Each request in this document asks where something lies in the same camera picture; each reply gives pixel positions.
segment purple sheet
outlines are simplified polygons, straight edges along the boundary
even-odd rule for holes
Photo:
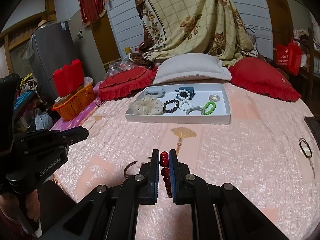
[[[96,84],[95,87],[93,88],[93,91],[97,94],[98,94],[98,89],[100,84],[101,82]],[[96,99],[90,104],[88,104],[86,108],[82,110],[74,119],[66,122],[62,118],[60,118],[59,121],[57,121],[54,124],[54,126],[51,127],[50,130],[65,131],[65,130],[82,125],[83,121],[96,110],[97,105],[100,103],[101,102],[99,100],[99,97],[96,97]]]

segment green beaded bracelet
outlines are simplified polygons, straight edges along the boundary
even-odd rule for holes
[[[211,109],[208,112],[205,112],[209,105],[212,105]],[[216,109],[216,104],[214,102],[208,102],[204,105],[202,109],[202,115],[210,115]]]

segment human hand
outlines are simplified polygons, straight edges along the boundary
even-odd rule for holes
[[[6,192],[0,196],[0,207],[8,217],[17,219],[16,210],[18,206],[19,200],[12,193]],[[40,218],[40,202],[37,190],[26,196],[26,208],[28,217],[38,221]]]

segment bed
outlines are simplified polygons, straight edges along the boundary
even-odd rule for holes
[[[301,99],[283,102],[224,86],[230,125],[129,123],[124,113],[139,94],[96,107],[80,122],[89,138],[70,147],[68,162],[54,174],[56,183],[79,202],[99,184],[121,184],[124,168],[141,155],[176,149],[173,128],[191,130],[193,136],[182,138],[180,162],[208,183],[235,185],[289,239],[307,239],[320,221],[319,148],[303,120],[312,116],[310,110]],[[316,179],[299,152],[301,137],[313,151]],[[138,172],[138,165],[128,171]],[[160,180],[157,204],[139,207],[136,239],[192,239],[191,228],[190,207],[176,206]]]

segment white pillow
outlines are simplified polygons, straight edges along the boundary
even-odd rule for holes
[[[153,84],[173,81],[217,78],[231,80],[231,73],[222,61],[202,53],[188,53],[167,59],[158,67]]]

